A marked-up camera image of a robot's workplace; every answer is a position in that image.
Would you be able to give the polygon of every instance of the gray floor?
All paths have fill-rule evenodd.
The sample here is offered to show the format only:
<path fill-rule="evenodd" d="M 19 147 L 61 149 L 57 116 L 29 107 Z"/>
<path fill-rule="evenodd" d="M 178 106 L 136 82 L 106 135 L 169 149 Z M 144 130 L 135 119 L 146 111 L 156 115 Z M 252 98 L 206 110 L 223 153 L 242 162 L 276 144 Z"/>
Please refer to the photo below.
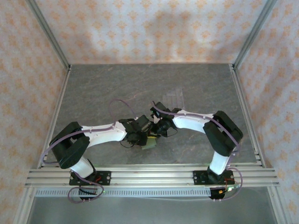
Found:
<path fill-rule="evenodd" d="M 170 109 L 185 107 L 196 113 L 225 111 L 244 133 L 241 153 L 233 162 L 255 162 L 241 106 L 227 64 L 126 64 L 74 65 L 66 86 L 54 135 L 72 121 L 97 126 L 112 123 L 108 102 L 127 101 L 138 116 L 150 115 L 151 101 Z M 117 119 L 132 118 L 126 106 L 114 103 Z M 85 157 L 96 165 L 209 163 L 213 149 L 206 136 L 179 130 L 175 136 L 160 138 L 157 146 L 141 150 L 124 148 L 118 142 L 93 146 Z M 49 154 L 49 161 L 54 156 Z"/>
<path fill-rule="evenodd" d="M 277 223 L 267 188 L 243 188 L 239 195 L 223 202 L 183 199 L 102 197 L 72 204 L 67 198 L 36 197 L 28 224 Z"/>

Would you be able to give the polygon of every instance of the white arm segment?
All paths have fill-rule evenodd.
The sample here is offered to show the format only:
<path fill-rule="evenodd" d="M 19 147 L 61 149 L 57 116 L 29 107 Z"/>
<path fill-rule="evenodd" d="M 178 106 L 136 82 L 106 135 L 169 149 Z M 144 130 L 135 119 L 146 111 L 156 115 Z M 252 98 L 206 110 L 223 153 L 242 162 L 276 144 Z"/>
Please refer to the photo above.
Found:
<path fill-rule="evenodd" d="M 94 130 L 94 129 L 103 129 L 111 127 L 110 125 L 101 125 L 101 126 L 82 126 L 82 130 Z M 121 141 L 127 135 L 125 127 L 120 123 L 116 122 L 114 128 L 107 131 L 100 132 L 85 132 L 85 136 L 89 137 L 89 145 L 87 148 L 101 144 L 109 141 Z M 83 156 L 81 159 L 72 167 L 71 170 L 78 173 L 81 177 L 85 178 L 93 173 L 93 167 L 90 165 L 89 161 Z"/>
<path fill-rule="evenodd" d="M 178 113 L 187 114 L 190 112 L 181 110 Z M 199 114 L 205 117 L 213 118 L 213 114 Z M 208 119 L 202 119 L 199 117 L 192 117 L 192 116 L 176 116 L 173 118 L 173 123 L 177 128 L 187 128 L 194 131 L 205 133 L 203 127 L 205 123 L 209 122 Z M 217 175 L 220 175 L 223 173 L 223 171 L 226 168 L 226 165 L 228 163 L 229 157 L 222 156 L 218 154 L 217 152 L 214 152 L 214 156 L 212 159 L 212 162 L 210 164 L 210 169 L 216 173 Z"/>
<path fill-rule="evenodd" d="M 111 127 L 112 124 L 110 125 L 101 125 L 101 126 L 92 126 L 92 127 L 87 127 L 87 126 L 82 126 L 82 130 L 93 130 L 93 129 L 103 129 L 103 128 L 108 128 Z M 109 142 L 109 141 L 121 141 L 125 138 L 127 135 L 125 127 L 120 123 L 116 122 L 114 128 L 108 130 L 108 131 L 100 131 L 100 132 L 85 132 L 85 136 L 89 137 L 89 145 L 87 148 L 101 144 L 104 142 Z"/>

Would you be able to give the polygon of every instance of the wall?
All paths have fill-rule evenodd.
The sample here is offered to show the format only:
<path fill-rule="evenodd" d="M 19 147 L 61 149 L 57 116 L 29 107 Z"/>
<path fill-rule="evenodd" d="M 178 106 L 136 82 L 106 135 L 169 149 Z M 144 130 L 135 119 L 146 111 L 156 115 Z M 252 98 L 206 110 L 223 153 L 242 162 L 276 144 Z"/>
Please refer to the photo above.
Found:
<path fill-rule="evenodd" d="M 267 162 L 299 223 L 299 8 L 277 1 L 239 69 Z"/>
<path fill-rule="evenodd" d="M 66 71 L 25 1 L 0 1 L 0 24 L 0 223 L 10 224 Z"/>
<path fill-rule="evenodd" d="M 69 63 L 233 63 L 266 0 L 37 0 Z"/>

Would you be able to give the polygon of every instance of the orange patterned wall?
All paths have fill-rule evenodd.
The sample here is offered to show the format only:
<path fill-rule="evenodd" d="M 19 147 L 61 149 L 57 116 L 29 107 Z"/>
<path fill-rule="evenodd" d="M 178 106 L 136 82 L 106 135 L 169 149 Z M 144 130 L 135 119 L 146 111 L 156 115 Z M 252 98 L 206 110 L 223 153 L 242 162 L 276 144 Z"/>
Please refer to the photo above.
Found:
<path fill-rule="evenodd" d="M 24 0 L 0 1 L 0 223 L 36 166 L 66 74 Z"/>
<path fill-rule="evenodd" d="M 267 162 L 299 223 L 299 7 L 278 1 L 239 75 Z"/>
<path fill-rule="evenodd" d="M 69 63 L 233 63 L 266 0 L 37 0 Z"/>

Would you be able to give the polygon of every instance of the perforated metal strip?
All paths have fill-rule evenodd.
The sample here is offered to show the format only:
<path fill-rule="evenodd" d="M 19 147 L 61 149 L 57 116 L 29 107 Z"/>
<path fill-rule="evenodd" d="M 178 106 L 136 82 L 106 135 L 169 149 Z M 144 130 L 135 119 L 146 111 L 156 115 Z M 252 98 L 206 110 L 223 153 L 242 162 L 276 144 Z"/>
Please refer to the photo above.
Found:
<path fill-rule="evenodd" d="M 38 188 L 36 197 L 66 197 L 70 188 Z M 71 196 L 90 196 L 79 192 L 71 192 Z M 201 197 L 211 196 L 209 188 L 112 188 L 105 189 L 103 197 Z"/>

